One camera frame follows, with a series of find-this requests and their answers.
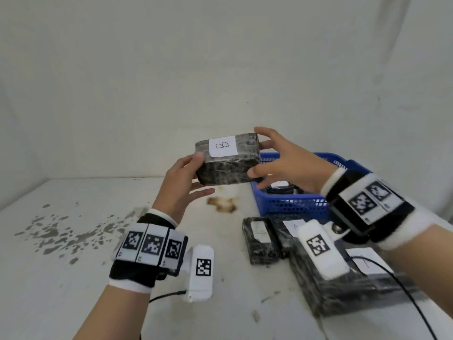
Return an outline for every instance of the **white table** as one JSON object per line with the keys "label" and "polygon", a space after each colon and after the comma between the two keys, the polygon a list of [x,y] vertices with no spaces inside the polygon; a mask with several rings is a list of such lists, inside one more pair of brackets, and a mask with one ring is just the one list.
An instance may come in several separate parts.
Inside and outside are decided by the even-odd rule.
{"label": "white table", "polygon": [[[1,211],[0,338],[71,339],[107,282],[110,254],[121,235],[118,229],[151,205],[161,181],[51,180]],[[188,304],[174,296],[151,303],[142,331],[144,340],[430,338],[411,304],[315,320],[288,260],[269,268],[249,263],[241,221],[258,215],[250,185],[223,187],[217,195],[238,197],[239,209],[233,214],[218,213],[205,199],[198,200],[189,206],[180,225],[189,236],[189,246],[209,244],[214,248],[212,298]],[[41,236],[45,231],[36,234],[39,228],[55,223],[47,231],[54,229],[50,235],[56,230],[58,236],[31,235]],[[65,233],[67,242],[78,239],[74,245],[79,247],[64,249],[67,242],[55,243]],[[39,248],[40,243],[52,239],[54,243]],[[165,283],[157,283],[153,296],[183,287],[184,274],[167,277]],[[431,301],[421,303],[421,308],[439,339],[451,339],[452,320]],[[258,321],[253,313],[259,315]]]}

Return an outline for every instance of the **forearm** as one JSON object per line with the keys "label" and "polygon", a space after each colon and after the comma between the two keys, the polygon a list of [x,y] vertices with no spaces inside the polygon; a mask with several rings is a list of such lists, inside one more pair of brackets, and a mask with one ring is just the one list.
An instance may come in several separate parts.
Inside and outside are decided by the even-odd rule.
{"label": "forearm", "polygon": [[107,285],[73,340],[138,340],[150,294]]}
{"label": "forearm", "polygon": [[395,264],[453,317],[453,233],[434,225],[390,251]]}

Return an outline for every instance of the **blue basket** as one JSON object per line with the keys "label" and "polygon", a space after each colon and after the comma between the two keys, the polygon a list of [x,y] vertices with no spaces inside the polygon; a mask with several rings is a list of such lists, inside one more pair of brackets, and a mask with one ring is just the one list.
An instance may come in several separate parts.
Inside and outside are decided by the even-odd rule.
{"label": "blue basket", "polygon": [[[315,153],[319,157],[341,168],[357,170],[363,173],[370,171],[354,160],[331,153]],[[261,162],[271,162],[280,157],[280,153],[261,153]],[[252,182],[256,205],[261,216],[269,213],[304,213],[315,219],[326,219],[329,205],[320,194],[267,194],[256,188]]]}

